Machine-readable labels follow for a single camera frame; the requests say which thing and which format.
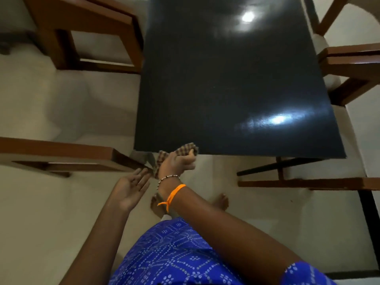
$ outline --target person's left hand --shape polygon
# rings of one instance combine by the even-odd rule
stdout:
[[[137,169],[132,174],[121,177],[113,188],[110,199],[117,202],[120,209],[126,213],[132,211],[148,189],[150,174],[148,169]]]

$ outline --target blue patterned kurta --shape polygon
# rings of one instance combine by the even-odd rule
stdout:
[[[161,221],[150,228],[113,274],[119,284],[227,284],[244,281],[182,218]],[[305,262],[292,264],[281,285],[333,285],[333,281]]]

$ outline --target checkered cloth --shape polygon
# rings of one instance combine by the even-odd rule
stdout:
[[[194,143],[188,143],[186,145],[183,145],[182,147],[178,148],[175,152],[177,156],[187,156],[190,152],[191,149],[194,149],[194,155],[198,155],[199,148],[195,146]],[[159,177],[159,169],[162,164],[162,162],[165,161],[166,158],[168,158],[169,153],[165,151],[160,151],[159,152],[159,157],[157,158],[157,170],[155,174],[155,178],[158,179]]]

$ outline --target person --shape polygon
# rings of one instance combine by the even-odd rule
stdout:
[[[124,226],[150,175],[138,169],[122,177],[60,284],[335,284],[269,235],[225,212],[225,195],[211,204],[170,177],[194,169],[195,160],[192,152],[172,152],[162,163],[158,193],[163,200],[171,196],[169,209],[180,217],[170,220],[155,195],[151,208],[163,220],[140,237],[110,278]]]

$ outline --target black and white beaded bracelet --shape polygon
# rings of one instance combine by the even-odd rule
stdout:
[[[162,182],[163,180],[165,180],[166,178],[170,178],[170,177],[177,177],[177,178],[181,181],[181,179],[179,178],[178,175],[168,175],[168,176],[163,177],[163,178],[159,181],[159,184],[157,185],[157,189],[159,188],[159,185],[161,184],[161,182]]]

